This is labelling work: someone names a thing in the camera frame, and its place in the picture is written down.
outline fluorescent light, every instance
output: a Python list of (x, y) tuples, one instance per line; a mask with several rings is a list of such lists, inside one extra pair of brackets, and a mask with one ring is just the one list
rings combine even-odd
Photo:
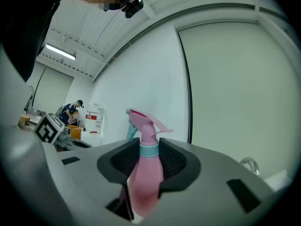
[(68, 52), (65, 52), (65, 51), (63, 51), (63, 50), (61, 50), (61, 49), (59, 49), (59, 48), (57, 48), (57, 47), (55, 47), (55, 46), (53, 46), (53, 45), (51, 45), (51, 44), (46, 44), (46, 47), (47, 47), (48, 49), (50, 49), (50, 50), (56, 52), (56, 53), (59, 53), (59, 54), (61, 54), (61, 55), (64, 55), (64, 56), (66, 56), (66, 57), (68, 57), (68, 58), (70, 58), (70, 59), (75, 60), (75, 58), (76, 58), (73, 54), (70, 54), (70, 53), (68, 53)]

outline black device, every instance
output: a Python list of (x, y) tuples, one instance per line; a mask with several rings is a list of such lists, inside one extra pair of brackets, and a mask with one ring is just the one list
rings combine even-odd
[(126, 18), (131, 18), (143, 8), (143, 0), (130, 1), (121, 11), (125, 12)]

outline faucet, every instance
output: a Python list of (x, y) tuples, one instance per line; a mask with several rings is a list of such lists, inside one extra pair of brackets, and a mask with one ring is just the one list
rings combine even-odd
[(259, 167), (257, 162), (252, 157), (245, 157), (243, 160), (240, 161), (240, 164), (242, 166), (245, 165), (246, 163), (250, 165), (251, 172), (259, 176)]

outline spray bottle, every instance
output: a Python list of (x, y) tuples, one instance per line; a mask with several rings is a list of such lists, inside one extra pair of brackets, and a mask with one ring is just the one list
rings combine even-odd
[[(163, 169), (159, 159), (160, 132), (173, 132), (155, 117), (131, 109), (130, 122), (141, 132), (140, 158), (128, 183), (132, 209), (145, 218), (158, 203), (159, 186), (163, 181)], [(161, 130), (156, 132), (154, 124)]]

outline ceiling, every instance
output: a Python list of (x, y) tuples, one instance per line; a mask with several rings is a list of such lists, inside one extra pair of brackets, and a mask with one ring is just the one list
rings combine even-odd
[(121, 10), (104, 12), (97, 4), (61, 1), (52, 18), (46, 43), (75, 54), (76, 60), (44, 48), (37, 61), (94, 80), (139, 27), (152, 25), (150, 21), (160, 20), (187, 6), (197, 6), (199, 1), (204, 3), (204, 0), (143, 1), (144, 8), (130, 19), (125, 18)]

